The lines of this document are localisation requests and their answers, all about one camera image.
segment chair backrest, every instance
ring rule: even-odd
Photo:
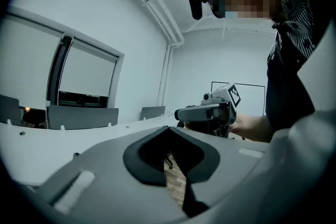
[[[0,122],[21,126],[19,100],[0,94]]]
[[[60,130],[91,129],[117,125],[119,109],[78,108],[72,106],[50,105],[49,127]]]
[[[148,120],[164,115],[165,109],[166,109],[165,106],[150,106],[147,108],[142,108],[140,114],[140,121],[142,121],[144,118]]]

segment black frame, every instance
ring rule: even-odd
[[[50,104],[58,105],[59,84],[61,81],[63,66],[71,47],[71,41],[71,37],[63,37],[58,44],[58,48],[52,61],[47,86],[47,101],[50,101]]]
[[[211,91],[213,90],[213,83],[226,83],[226,84],[228,84],[229,82],[212,81],[211,82]],[[244,84],[244,83],[235,83],[235,85],[255,86],[255,87],[262,87],[264,89],[264,109],[263,109],[263,115],[265,116],[266,87],[262,86],[262,85]]]
[[[64,95],[64,97],[68,95],[72,100],[65,100],[65,98],[62,98],[62,95]],[[58,91],[58,105],[81,106],[83,108],[107,108],[109,102],[108,97],[96,96],[95,98],[99,99],[98,102],[90,102],[90,100],[88,100],[90,97],[91,95],[87,94]]]
[[[0,0],[1,15],[3,16],[6,12],[8,2],[10,0]],[[336,19],[336,12],[334,6],[330,10],[334,19]],[[278,223],[292,223],[292,222],[311,222],[311,220],[316,217],[320,222],[330,220],[334,218],[334,206],[329,200],[332,195],[332,191],[335,188],[334,182],[336,180],[336,174],[334,169],[336,167],[336,154],[330,159],[330,163],[326,168],[325,173],[321,177],[320,181],[315,185],[315,187],[308,193],[302,202],[293,208],[286,216],[281,219],[277,219],[274,222]],[[20,221],[22,218],[25,220],[29,219],[31,221],[40,222],[51,222],[50,216],[53,216],[53,222],[60,222],[61,217],[54,212],[49,212],[50,215],[47,218],[46,211],[42,212],[41,202],[33,203],[27,190],[22,188],[21,185],[12,181],[10,175],[8,174],[3,160],[0,162],[0,173],[2,175],[2,186],[4,186],[4,199],[6,202],[2,203],[2,214],[3,218],[11,218],[12,221]]]

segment white wall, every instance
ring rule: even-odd
[[[115,107],[119,123],[136,121],[155,106],[166,41],[133,0],[12,0],[10,5],[46,17],[125,54]]]
[[[199,105],[212,81],[267,86],[267,57],[272,35],[200,30],[185,34],[185,44],[174,49],[166,112]]]

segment man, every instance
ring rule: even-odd
[[[254,141],[269,142],[275,131],[291,127],[314,112],[297,76],[311,56],[327,26],[319,0],[207,0],[217,18],[225,12],[238,17],[268,18],[277,30],[268,63],[265,116],[237,114],[230,132]]]

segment hand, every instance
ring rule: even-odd
[[[189,121],[185,121],[185,122],[184,122],[184,127],[185,127],[186,129],[191,130]]]
[[[238,113],[234,124],[229,126],[229,132],[244,138],[269,143],[274,130],[267,116],[248,116]]]

